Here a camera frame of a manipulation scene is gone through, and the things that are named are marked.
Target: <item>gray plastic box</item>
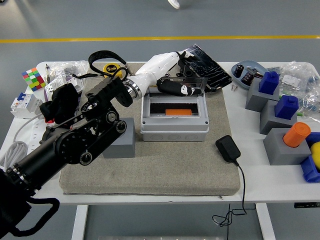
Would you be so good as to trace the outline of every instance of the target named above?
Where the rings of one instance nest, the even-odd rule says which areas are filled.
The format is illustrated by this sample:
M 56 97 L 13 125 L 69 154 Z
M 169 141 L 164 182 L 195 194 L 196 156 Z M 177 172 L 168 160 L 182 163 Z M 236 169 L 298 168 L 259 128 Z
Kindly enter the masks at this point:
M 192 108 L 192 115 L 168 116 L 172 106 Z M 205 94 L 198 96 L 145 95 L 141 107 L 141 134 L 146 142 L 202 142 L 209 131 Z
M 270 165 L 299 165 L 311 154 L 306 140 L 297 147 L 285 144 L 283 137 L 289 130 L 273 128 L 263 140 Z
M 294 114 L 291 119 L 276 117 L 275 106 L 277 101 L 268 100 L 260 113 L 260 134 L 267 135 L 271 129 L 291 128 L 297 122 L 297 115 Z
M 246 96 L 245 109 L 261 113 L 268 100 L 279 101 L 280 85 L 276 87 L 273 95 L 259 92 L 261 79 L 255 77 Z
M 124 117 L 126 130 L 106 150 L 102 152 L 105 159 L 134 158 L 136 155 L 136 130 L 133 117 Z

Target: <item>rubik's cube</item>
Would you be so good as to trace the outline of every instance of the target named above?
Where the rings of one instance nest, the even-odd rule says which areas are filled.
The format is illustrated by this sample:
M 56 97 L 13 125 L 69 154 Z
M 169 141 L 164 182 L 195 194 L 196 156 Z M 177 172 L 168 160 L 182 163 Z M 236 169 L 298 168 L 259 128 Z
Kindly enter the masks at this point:
M 46 85 L 44 79 L 41 77 L 40 73 L 35 67 L 23 72 L 22 76 L 26 84 L 28 84 L 33 92 L 43 88 Z

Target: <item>orange block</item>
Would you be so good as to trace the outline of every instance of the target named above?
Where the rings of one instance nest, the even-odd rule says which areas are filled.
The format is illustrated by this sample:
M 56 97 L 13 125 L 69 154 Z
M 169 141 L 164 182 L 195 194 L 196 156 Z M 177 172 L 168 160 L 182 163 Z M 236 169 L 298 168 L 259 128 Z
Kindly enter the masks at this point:
M 191 116 L 191 109 L 166 109 L 165 115 L 167 116 Z

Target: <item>yellow floor line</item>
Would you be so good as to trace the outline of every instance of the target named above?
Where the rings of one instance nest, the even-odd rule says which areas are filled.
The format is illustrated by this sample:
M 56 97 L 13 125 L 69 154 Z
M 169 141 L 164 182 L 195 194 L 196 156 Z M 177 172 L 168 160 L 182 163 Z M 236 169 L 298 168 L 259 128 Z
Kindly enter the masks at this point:
M 233 35 L 233 36 L 129 36 L 129 37 L 66 37 L 0 39 L 0 44 L 56 43 L 56 42 L 115 42 L 168 40 L 259 40 L 259 39 L 320 39 L 320 35 Z

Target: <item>gray block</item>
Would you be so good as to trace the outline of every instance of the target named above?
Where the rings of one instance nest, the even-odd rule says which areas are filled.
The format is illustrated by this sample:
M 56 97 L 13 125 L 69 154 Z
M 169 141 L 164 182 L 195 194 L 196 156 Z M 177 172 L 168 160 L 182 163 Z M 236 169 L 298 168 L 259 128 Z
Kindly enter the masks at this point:
M 259 92 L 261 79 L 255 77 L 246 95 L 245 109 L 261 113 L 268 100 L 279 101 L 280 85 L 276 87 L 273 95 Z
M 299 165 L 311 152 L 306 140 L 297 147 L 289 147 L 284 135 L 290 128 L 273 128 L 263 140 L 270 165 Z
M 276 117 L 275 106 L 277 101 L 268 100 L 260 113 L 260 134 L 267 135 L 271 129 L 291 128 L 297 122 L 297 115 L 290 120 Z
M 126 131 L 102 152 L 105 159 L 134 158 L 136 155 L 136 130 L 133 117 L 124 117 Z

